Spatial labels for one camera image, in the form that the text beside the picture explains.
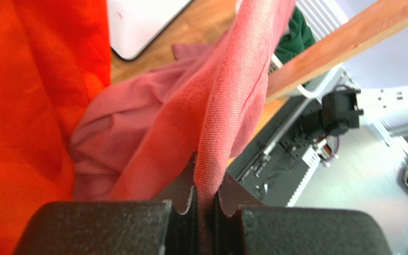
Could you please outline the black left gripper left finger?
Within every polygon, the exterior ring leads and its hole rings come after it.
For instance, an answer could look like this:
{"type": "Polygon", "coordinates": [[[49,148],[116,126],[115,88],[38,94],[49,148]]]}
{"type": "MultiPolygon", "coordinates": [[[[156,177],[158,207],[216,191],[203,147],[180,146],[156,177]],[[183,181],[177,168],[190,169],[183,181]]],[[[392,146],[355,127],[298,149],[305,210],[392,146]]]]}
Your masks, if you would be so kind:
{"type": "Polygon", "coordinates": [[[181,174],[144,201],[51,202],[29,220],[15,254],[196,254],[192,154],[181,174]]]}

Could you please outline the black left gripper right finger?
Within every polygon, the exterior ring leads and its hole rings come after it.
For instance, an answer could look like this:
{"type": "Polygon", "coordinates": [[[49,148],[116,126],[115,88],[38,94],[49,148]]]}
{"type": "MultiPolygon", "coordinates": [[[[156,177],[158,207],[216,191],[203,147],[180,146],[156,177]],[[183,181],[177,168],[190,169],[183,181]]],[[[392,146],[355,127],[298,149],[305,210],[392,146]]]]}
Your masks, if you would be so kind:
{"type": "Polygon", "coordinates": [[[214,254],[391,254],[356,210],[269,207],[226,174],[215,197],[214,254]]]}

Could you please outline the dusty pink t-shirt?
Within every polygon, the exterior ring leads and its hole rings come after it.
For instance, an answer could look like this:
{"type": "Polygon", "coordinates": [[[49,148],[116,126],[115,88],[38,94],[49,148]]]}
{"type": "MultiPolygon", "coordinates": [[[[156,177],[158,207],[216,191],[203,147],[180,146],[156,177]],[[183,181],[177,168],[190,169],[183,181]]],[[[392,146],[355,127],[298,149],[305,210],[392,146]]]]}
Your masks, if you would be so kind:
{"type": "Polygon", "coordinates": [[[73,198],[151,199],[196,154],[198,237],[211,242],[215,194],[258,123],[270,60],[294,8],[243,1],[214,44],[180,46],[177,61],[101,92],[70,139],[73,198]]]}

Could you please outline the green t-shirt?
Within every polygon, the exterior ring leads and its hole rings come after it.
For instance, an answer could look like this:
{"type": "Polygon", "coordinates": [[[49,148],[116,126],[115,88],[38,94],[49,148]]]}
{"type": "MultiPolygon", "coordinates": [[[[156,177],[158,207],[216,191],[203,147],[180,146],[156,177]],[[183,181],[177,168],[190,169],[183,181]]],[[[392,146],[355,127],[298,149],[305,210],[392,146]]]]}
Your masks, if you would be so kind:
{"type": "Polygon", "coordinates": [[[288,33],[281,37],[274,52],[282,64],[287,63],[316,43],[311,28],[297,7],[294,9],[287,28],[288,33]]]}

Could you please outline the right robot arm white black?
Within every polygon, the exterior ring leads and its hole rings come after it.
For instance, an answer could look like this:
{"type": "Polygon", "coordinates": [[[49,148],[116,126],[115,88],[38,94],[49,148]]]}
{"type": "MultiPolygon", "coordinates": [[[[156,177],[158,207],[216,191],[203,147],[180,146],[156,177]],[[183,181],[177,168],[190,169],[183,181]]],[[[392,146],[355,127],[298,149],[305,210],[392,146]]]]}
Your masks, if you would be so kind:
{"type": "Polygon", "coordinates": [[[408,118],[408,86],[332,91],[322,97],[316,112],[300,117],[299,127],[308,139],[314,139],[339,136],[390,118],[408,118]]]}

